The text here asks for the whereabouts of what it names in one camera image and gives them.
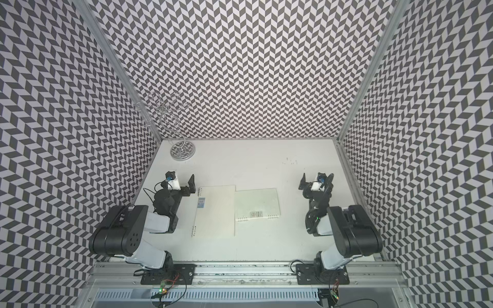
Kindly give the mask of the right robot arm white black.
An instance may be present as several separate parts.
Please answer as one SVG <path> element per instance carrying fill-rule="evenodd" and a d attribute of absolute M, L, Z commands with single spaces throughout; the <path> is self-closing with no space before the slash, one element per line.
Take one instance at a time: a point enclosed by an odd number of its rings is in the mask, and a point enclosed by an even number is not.
<path fill-rule="evenodd" d="M 383 250 L 381 234 L 363 206 L 330 205 L 334 177 L 332 173 L 318 173 L 313 182 L 303 176 L 299 184 L 303 197 L 309 201 L 304 219 L 307 233 L 315 237 L 331 236 L 334 241 L 314 260 L 315 269 L 322 273 L 343 268 L 355 259 Z"/>

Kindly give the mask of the large white spiral notebook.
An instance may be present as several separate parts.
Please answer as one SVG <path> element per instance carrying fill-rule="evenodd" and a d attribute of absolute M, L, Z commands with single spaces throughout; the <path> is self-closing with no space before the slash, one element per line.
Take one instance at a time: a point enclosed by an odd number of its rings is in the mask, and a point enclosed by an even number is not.
<path fill-rule="evenodd" d="M 234 197 L 236 186 L 209 186 L 198 190 L 192 238 L 234 237 Z"/>

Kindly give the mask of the small white spiral notebook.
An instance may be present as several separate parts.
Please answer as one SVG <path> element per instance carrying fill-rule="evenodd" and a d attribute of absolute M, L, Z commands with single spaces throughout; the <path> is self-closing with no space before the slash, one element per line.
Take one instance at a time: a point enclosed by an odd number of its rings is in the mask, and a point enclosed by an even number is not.
<path fill-rule="evenodd" d="M 277 219 L 281 216 L 277 190 L 271 188 L 236 191 L 234 210 L 237 222 Z"/>

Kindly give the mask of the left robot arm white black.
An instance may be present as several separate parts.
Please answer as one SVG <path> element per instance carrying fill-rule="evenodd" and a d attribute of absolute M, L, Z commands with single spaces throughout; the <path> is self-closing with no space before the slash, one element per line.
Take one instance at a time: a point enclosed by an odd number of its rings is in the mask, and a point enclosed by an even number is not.
<path fill-rule="evenodd" d="M 145 241 L 143 234 L 174 233 L 182 199 L 196 193 L 195 176 L 191 175 L 187 185 L 181 186 L 176 172 L 169 171 L 160 186 L 151 198 L 153 211 L 147 205 L 112 207 L 89 239 L 90 252 L 122 258 L 148 271 L 172 270 L 172 255 Z"/>

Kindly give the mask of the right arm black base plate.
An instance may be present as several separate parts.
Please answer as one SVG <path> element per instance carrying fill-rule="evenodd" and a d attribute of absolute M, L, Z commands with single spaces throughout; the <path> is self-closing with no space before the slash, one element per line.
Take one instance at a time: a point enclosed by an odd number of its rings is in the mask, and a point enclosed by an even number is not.
<path fill-rule="evenodd" d="M 340 285 L 350 284 L 346 268 L 316 268 L 313 264 L 296 264 L 293 268 L 298 285 Z"/>

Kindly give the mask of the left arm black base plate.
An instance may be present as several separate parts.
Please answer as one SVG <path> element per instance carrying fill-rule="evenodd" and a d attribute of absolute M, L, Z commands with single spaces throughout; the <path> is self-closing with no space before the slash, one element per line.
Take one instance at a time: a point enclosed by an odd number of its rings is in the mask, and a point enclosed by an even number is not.
<path fill-rule="evenodd" d="M 169 269 L 144 269 L 141 275 L 141 285 L 173 284 L 190 286 L 195 277 L 196 264 L 175 264 Z"/>

